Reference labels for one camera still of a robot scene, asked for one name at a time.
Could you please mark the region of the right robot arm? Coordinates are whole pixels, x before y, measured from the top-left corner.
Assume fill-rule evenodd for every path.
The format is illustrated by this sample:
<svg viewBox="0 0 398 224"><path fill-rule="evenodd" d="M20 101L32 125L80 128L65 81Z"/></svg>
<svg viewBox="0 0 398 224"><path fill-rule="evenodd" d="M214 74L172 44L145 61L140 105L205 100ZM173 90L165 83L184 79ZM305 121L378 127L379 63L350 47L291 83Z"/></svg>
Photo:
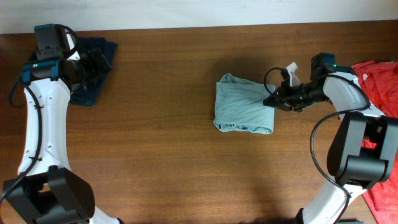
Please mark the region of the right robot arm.
<svg viewBox="0 0 398 224"><path fill-rule="evenodd" d="M311 132L311 157L326 181L312 202L298 211L293 223L341 223L351 202L391 176L397 153L397 119L371 103L355 71L337 65L333 54L319 53L311 59L308 83L298 79L297 69L295 63L278 68L283 80L263 104L301 112L328 101L336 111L319 120ZM315 156L315 133L335 116L341 123L328 150L327 170L323 171Z"/></svg>

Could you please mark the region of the light blue t-shirt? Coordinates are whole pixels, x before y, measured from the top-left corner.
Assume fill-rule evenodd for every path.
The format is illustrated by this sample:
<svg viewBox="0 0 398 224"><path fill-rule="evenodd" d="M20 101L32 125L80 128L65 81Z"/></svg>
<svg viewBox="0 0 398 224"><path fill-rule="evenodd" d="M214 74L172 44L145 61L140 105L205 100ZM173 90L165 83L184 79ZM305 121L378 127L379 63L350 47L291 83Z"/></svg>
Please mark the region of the light blue t-shirt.
<svg viewBox="0 0 398 224"><path fill-rule="evenodd" d="M213 124L221 132L242 131L271 134L274 131L274 108L263 101L275 86L238 78L230 73L216 83Z"/></svg>

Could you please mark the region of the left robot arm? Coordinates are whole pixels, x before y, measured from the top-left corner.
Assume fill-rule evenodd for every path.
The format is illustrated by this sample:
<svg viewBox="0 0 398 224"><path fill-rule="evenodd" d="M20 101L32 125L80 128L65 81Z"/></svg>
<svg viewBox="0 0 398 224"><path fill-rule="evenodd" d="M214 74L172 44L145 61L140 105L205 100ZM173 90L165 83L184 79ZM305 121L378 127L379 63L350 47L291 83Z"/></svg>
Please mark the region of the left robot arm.
<svg viewBox="0 0 398 224"><path fill-rule="evenodd" d="M96 206L90 184L72 172L66 141L68 105L95 104L118 46L61 24L36 26L34 33L36 50L17 79L27 108L24 154L18 176L4 181L1 200L26 223L120 223Z"/></svg>

